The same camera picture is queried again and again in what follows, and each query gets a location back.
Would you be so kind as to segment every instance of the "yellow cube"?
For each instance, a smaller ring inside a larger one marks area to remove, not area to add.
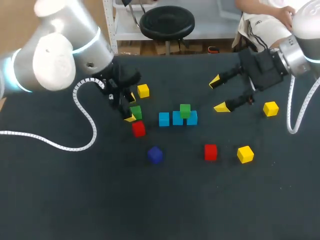
[[[254,152],[249,146],[240,147],[236,154],[242,164],[251,162],[254,159]]]
[[[264,104],[263,111],[267,117],[272,117],[278,114],[279,107],[275,101],[266,102]]]
[[[149,97],[149,88],[147,84],[138,86],[138,94],[141,99]]]

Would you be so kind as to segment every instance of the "dark blue cube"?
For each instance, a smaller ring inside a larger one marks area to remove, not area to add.
[[[163,153],[162,151],[157,147],[154,146],[148,151],[148,159],[153,163],[153,164],[158,164],[163,160]]]

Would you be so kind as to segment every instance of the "toy block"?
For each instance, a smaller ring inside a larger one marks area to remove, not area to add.
[[[217,113],[230,113],[230,110],[227,108],[226,102],[220,103],[219,105],[214,107],[214,110]]]
[[[135,118],[135,116],[133,114],[131,115],[131,117],[128,117],[128,118],[125,119],[125,121],[127,121],[129,123],[131,123],[131,122],[133,122],[135,120],[136,120],[136,118]]]
[[[148,151],[148,159],[153,164],[160,163],[163,160],[163,157],[164,157],[163,152],[157,146],[154,146]]]
[[[218,156],[217,145],[215,145],[215,144],[204,145],[204,160],[216,161],[217,156]]]
[[[168,112],[159,112],[159,126],[160,127],[170,126],[170,115]]]
[[[172,112],[172,124],[175,126],[183,126],[184,120],[180,117],[180,111]]]
[[[254,159],[254,152],[249,146],[244,146],[238,149],[236,154],[242,164],[251,162]]]
[[[147,84],[142,84],[138,86],[138,94],[141,99],[149,97],[149,87]]]
[[[132,123],[133,134],[136,138],[146,135],[146,128],[142,121]]]
[[[198,124],[197,111],[191,111],[190,117],[186,120],[186,124],[190,126],[194,126]]]
[[[267,117],[272,117],[278,114],[279,107],[275,101],[266,102],[264,104],[263,111]]]
[[[135,117],[136,120],[141,120],[142,119],[142,112],[141,112],[141,107],[140,106],[132,106],[130,107],[130,110]]]
[[[190,104],[180,104],[180,117],[182,119],[188,119],[191,115],[191,105]]]

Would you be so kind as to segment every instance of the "black mat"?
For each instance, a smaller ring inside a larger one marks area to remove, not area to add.
[[[296,135],[286,129],[289,79],[256,96],[253,106],[216,113],[239,95],[239,78],[213,91],[210,80],[238,61],[234,54],[119,57],[137,66],[149,99],[139,99],[147,136],[134,138],[95,86],[79,100],[98,129],[84,152],[64,152],[35,139],[0,136],[2,240],[315,240],[320,238],[320,95]],[[293,116],[312,85],[297,81]],[[26,131],[68,147],[92,136],[72,100],[72,88],[10,97],[2,130]],[[278,116],[266,118],[265,102]],[[198,126],[158,127],[158,113],[191,104]],[[218,162],[204,161],[204,144],[218,145]],[[240,164],[249,145],[254,161]],[[151,165],[147,150],[165,160]]]

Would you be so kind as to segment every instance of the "gray robot arm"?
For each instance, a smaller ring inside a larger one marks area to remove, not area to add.
[[[0,57],[0,99],[65,89],[76,72],[93,76],[112,64],[111,47],[81,0],[38,0],[34,12],[40,25],[31,39]]]

